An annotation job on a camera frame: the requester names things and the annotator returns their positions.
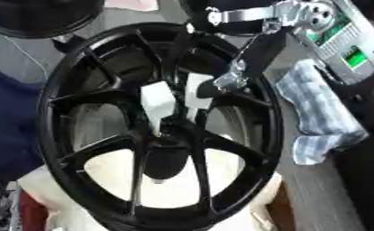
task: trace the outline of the green circuit board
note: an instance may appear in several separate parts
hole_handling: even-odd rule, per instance
[[[346,16],[344,12],[338,11],[335,18],[335,23],[330,29],[325,32],[312,32],[308,30],[307,37],[317,46],[322,46],[350,23],[351,20],[348,18],[348,16]]]

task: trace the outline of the checkered cloth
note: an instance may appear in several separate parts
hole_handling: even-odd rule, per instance
[[[293,145],[297,164],[323,162],[332,149],[355,144],[367,132],[324,82],[313,60],[301,60],[277,83],[280,95],[298,113],[304,134]]]

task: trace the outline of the cable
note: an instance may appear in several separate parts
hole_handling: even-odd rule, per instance
[[[23,48],[21,48],[21,46],[16,41],[10,39],[7,36],[3,36],[3,37],[5,37],[5,39],[7,39],[16,49],[21,51],[28,59],[30,59],[33,63],[35,63],[35,65],[37,65],[42,70],[44,78],[46,80],[48,79],[48,76],[49,76],[48,71],[45,69],[45,67],[43,67],[43,65],[38,60],[36,60],[30,53],[28,53]]]

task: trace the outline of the white pad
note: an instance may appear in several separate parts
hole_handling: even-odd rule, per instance
[[[208,109],[212,104],[212,98],[199,98],[196,95],[199,85],[203,82],[206,82],[210,79],[213,79],[213,76],[190,73],[188,76],[187,87],[185,90],[185,105],[189,107],[188,110],[188,119],[191,121],[195,120],[196,113],[198,109]]]
[[[161,119],[174,113],[176,99],[165,81],[141,88],[141,105],[156,135],[160,134]]]

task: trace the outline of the white fabric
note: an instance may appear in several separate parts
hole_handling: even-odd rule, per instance
[[[313,60],[299,61],[277,83],[280,95],[295,106],[303,133],[293,144],[295,163],[323,162],[334,149],[356,144],[368,136],[335,95]]]
[[[239,172],[239,158],[233,154],[208,150],[209,180],[212,194],[223,190]],[[90,160],[86,172],[103,188],[115,196],[128,199],[131,188],[132,153],[127,150],[110,152]],[[233,217],[216,225],[211,231],[267,231],[256,216],[269,220],[264,205],[271,202],[281,182],[276,174],[262,195]],[[50,209],[46,231],[63,227],[65,231],[106,231],[82,207],[69,198],[50,176],[47,168],[42,167],[19,180],[22,188],[35,200]],[[195,204],[199,191],[194,166],[188,160],[186,168],[176,177],[155,184],[147,176],[143,178],[141,203],[156,208],[175,208]]]
[[[130,9],[134,11],[157,11],[157,0],[106,0],[105,7]]]

